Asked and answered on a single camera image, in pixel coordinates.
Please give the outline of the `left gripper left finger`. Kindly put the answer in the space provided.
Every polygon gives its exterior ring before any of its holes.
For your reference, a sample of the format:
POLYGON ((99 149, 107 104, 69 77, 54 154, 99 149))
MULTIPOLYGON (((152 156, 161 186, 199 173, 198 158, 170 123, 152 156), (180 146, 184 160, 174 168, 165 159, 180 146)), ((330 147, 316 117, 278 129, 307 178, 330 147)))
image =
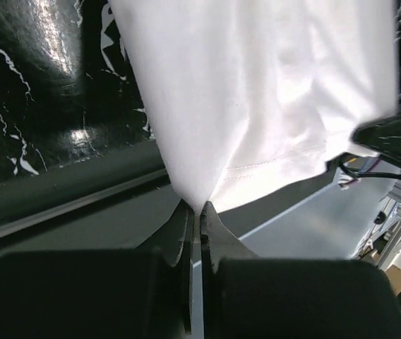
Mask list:
POLYGON ((175 320, 184 335, 192 332, 193 238, 196 216, 186 204, 179 204, 158 230, 139 244, 138 251, 159 254, 168 266, 165 291, 175 308, 175 320))

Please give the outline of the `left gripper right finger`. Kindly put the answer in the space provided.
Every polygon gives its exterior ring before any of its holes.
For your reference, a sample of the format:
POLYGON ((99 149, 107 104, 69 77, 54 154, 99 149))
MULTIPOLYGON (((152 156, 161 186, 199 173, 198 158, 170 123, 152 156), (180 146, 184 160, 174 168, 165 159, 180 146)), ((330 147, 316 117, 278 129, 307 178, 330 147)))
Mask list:
POLYGON ((203 330, 206 338, 215 338, 220 320, 219 278, 216 276, 224 258, 255 259, 246 247, 222 223, 213 203, 205 203, 200 214, 200 244, 203 286, 203 330))

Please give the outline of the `white t shirt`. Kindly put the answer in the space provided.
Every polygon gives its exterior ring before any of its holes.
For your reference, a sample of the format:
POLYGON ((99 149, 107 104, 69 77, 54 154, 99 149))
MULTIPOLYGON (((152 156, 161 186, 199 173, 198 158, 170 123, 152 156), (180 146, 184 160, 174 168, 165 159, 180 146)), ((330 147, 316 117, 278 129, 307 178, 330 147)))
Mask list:
POLYGON ((112 1, 176 193, 222 212, 324 173, 394 115, 392 1, 112 1))

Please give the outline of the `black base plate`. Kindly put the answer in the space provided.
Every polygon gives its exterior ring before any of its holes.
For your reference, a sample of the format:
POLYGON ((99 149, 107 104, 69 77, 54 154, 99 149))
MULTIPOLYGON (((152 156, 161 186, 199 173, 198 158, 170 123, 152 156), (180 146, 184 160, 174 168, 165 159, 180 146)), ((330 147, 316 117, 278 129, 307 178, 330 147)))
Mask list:
POLYGON ((70 160, 0 148, 0 256, 133 247, 179 202, 153 142, 70 160))

